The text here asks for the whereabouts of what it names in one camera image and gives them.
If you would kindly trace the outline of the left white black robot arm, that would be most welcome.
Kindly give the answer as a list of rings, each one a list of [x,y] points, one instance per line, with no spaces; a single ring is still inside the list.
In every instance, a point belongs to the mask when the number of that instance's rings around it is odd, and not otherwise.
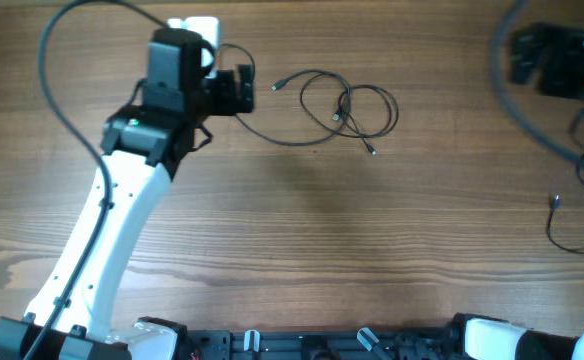
[[[214,17],[173,19],[154,32],[147,75],[105,123],[99,168],[50,277],[19,319],[0,318],[0,359],[179,359],[185,326],[142,318],[111,326],[114,302],[140,232],[181,160],[201,148],[210,116],[249,113],[254,71],[220,70]]]

